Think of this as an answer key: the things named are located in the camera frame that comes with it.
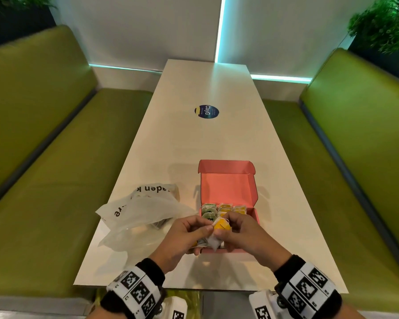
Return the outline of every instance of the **pink box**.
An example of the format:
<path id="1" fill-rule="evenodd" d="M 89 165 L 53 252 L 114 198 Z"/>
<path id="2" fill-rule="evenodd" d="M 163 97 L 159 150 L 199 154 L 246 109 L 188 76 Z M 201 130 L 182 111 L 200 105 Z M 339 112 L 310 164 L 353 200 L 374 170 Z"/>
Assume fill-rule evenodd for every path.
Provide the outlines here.
<path id="1" fill-rule="evenodd" d="M 200 160 L 198 173 L 201 174 L 201 205 L 205 203 L 246 205 L 247 214 L 259 224 L 254 205 L 257 202 L 257 188 L 254 180 L 256 169 L 251 161 Z M 203 248 L 203 253 L 213 253 L 211 248 Z M 236 253 L 245 251 L 238 248 Z M 227 253 L 220 248 L 216 253 Z"/>

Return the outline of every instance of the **wristband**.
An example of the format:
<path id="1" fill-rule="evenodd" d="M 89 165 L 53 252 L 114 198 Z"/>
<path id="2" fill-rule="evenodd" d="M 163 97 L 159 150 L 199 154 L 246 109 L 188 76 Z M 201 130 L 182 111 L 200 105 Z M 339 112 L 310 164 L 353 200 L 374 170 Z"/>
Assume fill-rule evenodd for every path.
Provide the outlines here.
<path id="1" fill-rule="evenodd" d="M 342 298 L 335 284 L 312 263 L 293 255 L 275 276 L 275 290 L 293 318 L 333 318 L 340 311 Z"/>
<path id="2" fill-rule="evenodd" d="M 101 306 L 112 313 L 124 313 L 128 319 L 152 318 L 165 297 L 165 291 L 155 283 L 161 285 L 164 279 L 161 269 L 144 259 L 107 286 Z"/>

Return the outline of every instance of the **white plastic bag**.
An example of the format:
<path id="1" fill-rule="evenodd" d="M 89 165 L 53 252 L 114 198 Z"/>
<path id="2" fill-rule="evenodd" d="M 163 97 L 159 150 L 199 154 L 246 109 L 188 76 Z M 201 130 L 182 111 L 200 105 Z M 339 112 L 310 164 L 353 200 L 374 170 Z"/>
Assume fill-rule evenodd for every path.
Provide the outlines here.
<path id="1" fill-rule="evenodd" d="M 101 206 L 96 213 L 111 230 L 99 243 L 114 251 L 128 253 L 128 265 L 148 257 L 161 243 L 173 220 L 196 214 L 178 202 L 176 185 L 148 184 L 137 187 L 130 195 Z M 171 219 L 159 228 L 161 220 Z"/>

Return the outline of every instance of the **black bench trim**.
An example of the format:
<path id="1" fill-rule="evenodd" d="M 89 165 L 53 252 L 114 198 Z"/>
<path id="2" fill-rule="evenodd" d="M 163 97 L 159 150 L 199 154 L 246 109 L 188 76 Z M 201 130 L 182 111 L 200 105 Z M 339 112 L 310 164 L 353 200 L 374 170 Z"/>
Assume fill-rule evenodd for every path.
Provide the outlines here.
<path id="1" fill-rule="evenodd" d="M 92 89 L 89 94 L 81 101 L 77 107 L 58 124 L 56 128 L 32 151 L 28 157 L 19 165 L 15 171 L 0 185 L 0 199 L 7 191 L 18 181 L 25 171 L 37 160 L 44 150 L 53 142 L 54 139 L 62 132 L 64 128 L 72 121 L 73 118 L 86 106 L 86 104 L 97 93 L 96 88 Z"/>
<path id="2" fill-rule="evenodd" d="M 329 138 L 326 136 L 325 132 L 319 126 L 318 122 L 313 117 L 312 113 L 306 107 L 302 100 L 299 100 L 300 109 L 306 116 L 307 120 L 309 121 L 312 128 L 315 130 L 316 134 L 318 135 L 319 139 L 324 144 L 325 148 L 327 149 L 328 153 L 330 154 L 331 158 L 334 160 L 335 164 L 341 171 L 344 179 L 346 180 L 347 184 L 353 191 L 353 194 L 356 196 L 356 199 L 361 204 L 362 208 L 365 210 L 366 214 L 374 224 L 375 228 L 377 229 L 380 236 L 383 238 L 383 241 L 386 243 L 387 247 L 389 248 L 390 252 L 392 253 L 394 259 L 399 264 L 399 243 L 397 242 L 396 238 L 387 227 L 384 220 L 378 214 L 377 210 L 375 209 L 374 205 L 365 194 L 359 183 L 356 181 L 353 174 L 347 168 L 344 161 L 341 159 L 340 155 L 338 154 L 335 147 L 332 145 Z"/>

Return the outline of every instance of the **horizontal light strip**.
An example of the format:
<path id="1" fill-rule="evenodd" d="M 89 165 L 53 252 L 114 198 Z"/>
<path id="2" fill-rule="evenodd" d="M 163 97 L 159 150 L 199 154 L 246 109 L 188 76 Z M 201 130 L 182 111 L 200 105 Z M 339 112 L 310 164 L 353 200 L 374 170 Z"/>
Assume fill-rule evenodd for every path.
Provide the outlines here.
<path id="1" fill-rule="evenodd" d="M 271 75 L 254 75 L 251 74 L 251 78 L 254 80 L 270 80 L 275 82 L 290 82 L 299 84 L 309 84 L 312 78 L 305 77 L 288 77 L 288 76 L 271 76 Z"/>
<path id="2" fill-rule="evenodd" d="M 159 71 L 159 70 L 146 70 L 146 69 L 125 68 L 125 67 L 105 66 L 105 65 L 96 65 L 96 64 L 89 64 L 89 66 L 90 67 L 99 67 L 99 68 L 113 68 L 113 69 L 135 70 L 135 71 L 146 71 L 148 73 L 162 74 L 162 71 Z"/>
<path id="3" fill-rule="evenodd" d="M 89 64 L 89 65 L 91 67 L 99 67 L 99 68 L 145 71 L 147 73 L 162 74 L 162 71 L 159 71 L 159 70 L 146 70 L 146 69 L 105 66 L 105 65 L 96 65 L 96 64 Z M 251 78 L 254 80 L 270 80 L 270 81 L 275 81 L 275 82 L 290 82 L 290 83 L 299 83 L 299 84 L 309 84 L 312 81 L 312 78 L 304 78 L 304 77 L 287 77 L 287 76 L 254 75 L 254 74 L 251 75 Z"/>
<path id="4" fill-rule="evenodd" d="M 222 37 L 223 16 L 225 14 L 226 0 L 222 0 L 220 5 L 219 26 L 217 27 L 216 53 L 214 54 L 214 62 L 219 62 L 220 39 Z"/>

